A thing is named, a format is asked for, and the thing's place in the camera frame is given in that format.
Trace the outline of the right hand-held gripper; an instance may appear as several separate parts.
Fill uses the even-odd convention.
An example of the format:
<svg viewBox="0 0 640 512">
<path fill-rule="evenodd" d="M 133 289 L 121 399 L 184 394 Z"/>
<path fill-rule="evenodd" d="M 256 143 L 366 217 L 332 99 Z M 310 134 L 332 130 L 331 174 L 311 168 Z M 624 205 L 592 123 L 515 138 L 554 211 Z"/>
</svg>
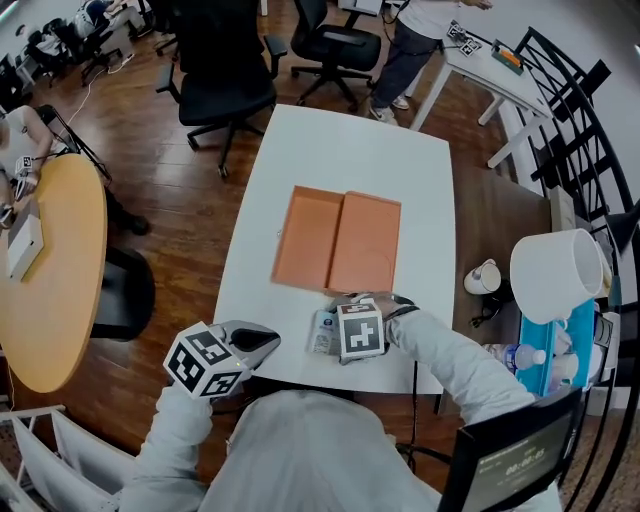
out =
<svg viewBox="0 0 640 512">
<path fill-rule="evenodd" d="M 418 310 L 406 297 L 391 292 L 336 295 L 327 308 L 336 317 L 341 365 L 386 354 L 398 341 L 393 322 Z"/>
</svg>

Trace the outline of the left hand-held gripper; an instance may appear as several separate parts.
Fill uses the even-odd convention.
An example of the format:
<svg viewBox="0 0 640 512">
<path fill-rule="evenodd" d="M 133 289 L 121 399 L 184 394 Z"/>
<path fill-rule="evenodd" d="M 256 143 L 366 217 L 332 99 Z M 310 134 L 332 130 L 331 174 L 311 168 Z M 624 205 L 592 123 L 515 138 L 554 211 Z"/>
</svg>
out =
<svg viewBox="0 0 640 512">
<path fill-rule="evenodd" d="M 226 398 L 253 376 L 280 343 L 278 333 L 259 324 L 198 322 L 176 335 L 163 366 L 191 398 Z"/>
</svg>

